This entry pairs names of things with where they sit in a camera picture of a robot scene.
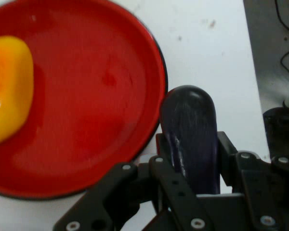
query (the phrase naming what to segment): metal screw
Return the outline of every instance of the metal screw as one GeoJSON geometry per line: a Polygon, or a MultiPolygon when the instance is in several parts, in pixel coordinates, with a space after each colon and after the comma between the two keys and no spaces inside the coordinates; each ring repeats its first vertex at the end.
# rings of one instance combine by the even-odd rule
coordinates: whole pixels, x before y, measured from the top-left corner
{"type": "Polygon", "coordinates": [[[270,216],[262,216],[260,222],[265,226],[273,226],[276,223],[274,218],[270,216]]]}
{"type": "Polygon", "coordinates": [[[123,165],[123,167],[122,167],[123,170],[129,170],[130,168],[131,168],[130,165],[123,165]]]}
{"type": "Polygon", "coordinates": [[[156,162],[163,162],[164,160],[163,160],[163,158],[158,157],[158,158],[155,159],[155,161],[156,161],[156,162]]]}
{"type": "Polygon", "coordinates": [[[195,230],[200,230],[200,229],[203,229],[206,226],[206,223],[204,222],[203,219],[194,218],[191,221],[191,226],[195,230]]]}
{"type": "Polygon", "coordinates": [[[285,157],[280,157],[280,158],[278,159],[278,161],[279,161],[280,163],[283,163],[283,164],[289,163],[288,158],[285,158],[285,157]]]}
{"type": "Polygon", "coordinates": [[[72,221],[67,224],[66,231],[77,231],[80,229],[80,223],[78,221],[72,221]]]}
{"type": "Polygon", "coordinates": [[[250,154],[249,153],[242,153],[241,157],[245,158],[245,159],[248,159],[248,158],[250,158],[250,154]]]}

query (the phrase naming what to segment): red plate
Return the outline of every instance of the red plate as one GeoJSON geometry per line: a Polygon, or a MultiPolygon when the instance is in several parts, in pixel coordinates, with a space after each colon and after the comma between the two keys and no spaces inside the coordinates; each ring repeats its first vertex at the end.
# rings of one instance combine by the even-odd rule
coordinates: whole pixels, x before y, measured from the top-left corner
{"type": "Polygon", "coordinates": [[[167,77],[131,13],[105,0],[16,0],[0,8],[1,35],[28,44],[35,91],[26,124],[0,144],[0,194],[75,193],[145,147],[167,77]]]}

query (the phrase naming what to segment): yellow pepper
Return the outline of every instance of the yellow pepper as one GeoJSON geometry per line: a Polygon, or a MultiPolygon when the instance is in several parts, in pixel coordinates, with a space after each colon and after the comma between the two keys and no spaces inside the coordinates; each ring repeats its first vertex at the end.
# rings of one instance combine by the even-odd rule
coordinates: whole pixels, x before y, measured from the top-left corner
{"type": "Polygon", "coordinates": [[[33,98],[33,60],[19,38],[0,37],[0,142],[25,123],[33,98]]]}

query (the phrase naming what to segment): wire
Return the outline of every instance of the wire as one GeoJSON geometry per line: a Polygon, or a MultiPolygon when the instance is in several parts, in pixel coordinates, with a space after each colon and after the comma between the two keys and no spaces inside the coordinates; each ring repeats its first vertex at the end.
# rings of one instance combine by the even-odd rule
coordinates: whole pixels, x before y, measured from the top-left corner
{"type": "Polygon", "coordinates": [[[275,7],[276,7],[277,16],[278,16],[278,19],[279,19],[280,23],[284,26],[284,28],[286,28],[287,30],[289,30],[289,26],[287,26],[287,25],[283,22],[283,20],[281,19],[281,17],[280,17],[279,7],[278,7],[277,0],[275,0],[275,7]]]}
{"type": "Polygon", "coordinates": [[[286,71],[288,71],[288,73],[289,73],[289,69],[284,65],[284,63],[283,63],[283,61],[284,61],[284,59],[287,57],[289,55],[289,51],[286,53],[286,54],[284,54],[284,56],[283,57],[281,57],[281,59],[280,59],[280,64],[283,66],[283,68],[285,68],[285,70],[286,71]]]}
{"type": "MultiPolygon", "coordinates": [[[[279,7],[278,7],[278,3],[277,3],[277,0],[275,0],[275,7],[276,7],[276,13],[277,13],[277,17],[280,21],[280,23],[284,26],[285,29],[287,29],[289,31],[289,26],[287,26],[284,21],[281,19],[280,17],[280,13],[279,13],[279,7]]],[[[284,54],[284,56],[280,59],[280,64],[283,66],[283,68],[285,68],[286,71],[288,71],[289,73],[289,69],[284,65],[283,61],[284,59],[289,55],[289,51],[284,54]]]]}

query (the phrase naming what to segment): white table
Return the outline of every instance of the white table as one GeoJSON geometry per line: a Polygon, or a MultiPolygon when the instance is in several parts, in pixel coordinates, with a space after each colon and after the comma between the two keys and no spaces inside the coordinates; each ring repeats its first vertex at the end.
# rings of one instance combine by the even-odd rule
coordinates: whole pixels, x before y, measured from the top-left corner
{"type": "MultiPolygon", "coordinates": [[[[225,131],[237,149],[269,161],[243,1],[115,2],[139,17],[155,36],[166,61],[169,89],[184,84],[204,89],[215,103],[218,130],[225,131]]],[[[155,139],[143,153],[156,153],[155,139]]],[[[228,191],[222,186],[222,192],[228,191]]],[[[0,196],[0,231],[50,231],[80,197],[31,202],[0,196]]],[[[142,205],[124,230],[140,230],[153,215],[150,204],[142,205]]]]}

